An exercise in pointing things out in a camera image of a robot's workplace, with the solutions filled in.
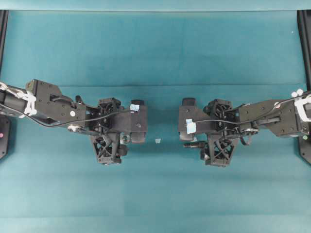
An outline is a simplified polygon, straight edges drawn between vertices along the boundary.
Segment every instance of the wire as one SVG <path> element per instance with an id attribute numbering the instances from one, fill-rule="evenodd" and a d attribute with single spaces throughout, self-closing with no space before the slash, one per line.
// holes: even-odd
<path id="1" fill-rule="evenodd" d="M 23 112 L 17 110 L 17 109 L 14 109 L 14 108 L 11 108 L 11 107 L 8 107 L 8 106 L 5 106 L 4 104 L 0 103 L 0 106 L 3 107 L 3 108 L 6 108 L 6 109 L 9 109 L 11 111 L 14 111 L 14 112 L 17 112 L 23 116 L 26 116 L 28 119 L 34 121 L 35 123 L 41 125 L 41 126 L 44 126 L 44 127 L 47 127 L 47 128 L 55 128 L 55 127 L 60 127 L 60 126 L 63 126 L 63 125 L 67 125 L 67 124 L 73 124 L 73 123 L 79 123 L 79 122 L 90 122 L 90 121 L 95 121 L 95 120 L 101 120 L 101 119 L 104 119 L 104 118 L 107 118 L 107 117 L 111 117 L 113 115 L 116 115 L 116 114 L 120 114 L 120 113 L 127 113 L 127 112 L 132 112 L 131 110 L 126 110 L 126 111 L 120 111 L 120 112 L 113 112 L 113 113 L 109 113 L 105 116 L 100 116 L 100 117 L 97 117 L 97 118 L 93 118 L 93 119 L 86 119 L 86 120 L 72 120 L 72 121 L 67 121 L 67 122 L 64 122 L 64 123 L 60 123 L 60 124 L 56 124 L 56 125 L 47 125 L 47 124 L 44 124 L 42 122 L 40 122 L 39 120 L 35 119 L 34 117 L 32 116 L 29 116 L 29 115 L 26 115 L 24 114 Z"/>
<path id="2" fill-rule="evenodd" d="M 236 124 L 236 125 L 241 125 L 241 124 L 250 123 L 250 122 L 259 120 L 259 119 L 261 119 L 261 118 L 263 118 L 263 117 L 265 117 L 265 116 L 271 114 L 271 113 L 276 109 L 277 106 L 282 105 L 282 104 L 287 103 L 287 102 L 290 102 L 290 101 L 293 101 L 293 100 L 295 100 L 296 98 L 301 98 L 301 97 L 306 96 L 306 95 L 308 95 L 308 94 L 309 94 L 309 92 L 308 92 L 308 93 L 305 93 L 305 94 L 303 94 L 303 95 L 301 95 L 301 96 L 299 96 L 299 97 L 293 97 L 293 98 L 290 98 L 290 99 L 287 99 L 287 100 L 283 100 L 283 101 L 277 103 L 275 106 L 273 106 L 273 108 L 271 108 L 268 112 L 266 112 L 266 113 L 264 113 L 264 114 L 258 116 L 257 118 L 255 118 L 255 119 L 253 119 L 253 120 L 245 120 L 245 121 L 236 121 L 236 122 L 234 122 L 234 121 L 228 121 L 228 120 L 208 119 L 208 120 L 198 120 L 198 121 L 194 121 L 194 123 L 209 122 L 209 121 L 218 121 L 218 122 L 229 123 L 229 124 Z"/>

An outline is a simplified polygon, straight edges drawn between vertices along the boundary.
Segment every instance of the teal table surface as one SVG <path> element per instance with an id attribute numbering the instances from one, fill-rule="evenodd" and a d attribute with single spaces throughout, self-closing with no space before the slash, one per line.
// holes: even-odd
<path id="1" fill-rule="evenodd" d="M 177 133 L 184 97 L 238 106 L 306 89 L 295 17 L 11 11 L 1 81 L 44 80 L 93 105 L 143 99 L 148 133 L 102 166 L 87 136 L 13 118 L 0 232 L 310 232 L 311 166 L 296 139 L 262 130 L 219 168 Z"/>

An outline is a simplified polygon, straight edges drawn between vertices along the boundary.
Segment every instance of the white screw cap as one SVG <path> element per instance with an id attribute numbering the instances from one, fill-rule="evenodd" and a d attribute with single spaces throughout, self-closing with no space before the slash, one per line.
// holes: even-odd
<path id="1" fill-rule="evenodd" d="M 292 93 L 292 97 L 293 97 L 293 98 L 296 98 L 297 96 L 298 96 L 297 92 L 294 91 L 294 92 Z"/>
<path id="2" fill-rule="evenodd" d="M 302 89 L 298 89 L 298 90 L 297 90 L 297 94 L 298 94 L 299 96 L 301 96 L 301 95 L 303 94 L 303 90 L 302 90 Z"/>

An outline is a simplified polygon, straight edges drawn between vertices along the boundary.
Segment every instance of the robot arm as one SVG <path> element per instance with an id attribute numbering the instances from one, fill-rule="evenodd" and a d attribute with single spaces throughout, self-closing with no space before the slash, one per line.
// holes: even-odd
<path id="1" fill-rule="evenodd" d="M 132 100 L 128 108 L 115 98 L 102 99 L 90 106 L 76 96 L 64 96 L 59 87 L 32 80 L 25 89 L 0 83 L 0 114 L 28 117 L 42 126 L 63 127 L 89 135 L 97 161 L 119 164 L 127 154 L 126 143 L 143 143 L 147 132 L 147 106 Z"/>
<path id="2" fill-rule="evenodd" d="M 269 129 L 278 137 L 309 135 L 311 95 L 298 90 L 292 96 L 237 108 L 230 101 L 214 100 L 203 110 L 194 98 L 185 98 L 179 107 L 179 137 L 193 141 L 196 134 L 205 133 L 207 141 L 189 142 L 184 147 L 200 148 L 206 165 L 228 166 L 238 142 L 249 145 L 251 136 L 261 129 Z"/>

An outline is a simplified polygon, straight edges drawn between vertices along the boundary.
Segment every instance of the white sticker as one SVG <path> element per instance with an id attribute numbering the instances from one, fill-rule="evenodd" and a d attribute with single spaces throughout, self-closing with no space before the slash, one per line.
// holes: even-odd
<path id="1" fill-rule="evenodd" d="M 196 132 L 196 123 L 193 123 L 192 119 L 186 119 L 187 134 Z"/>
<path id="2" fill-rule="evenodd" d="M 138 104 L 131 104 L 130 105 L 130 110 L 131 111 L 139 111 L 139 105 Z"/>

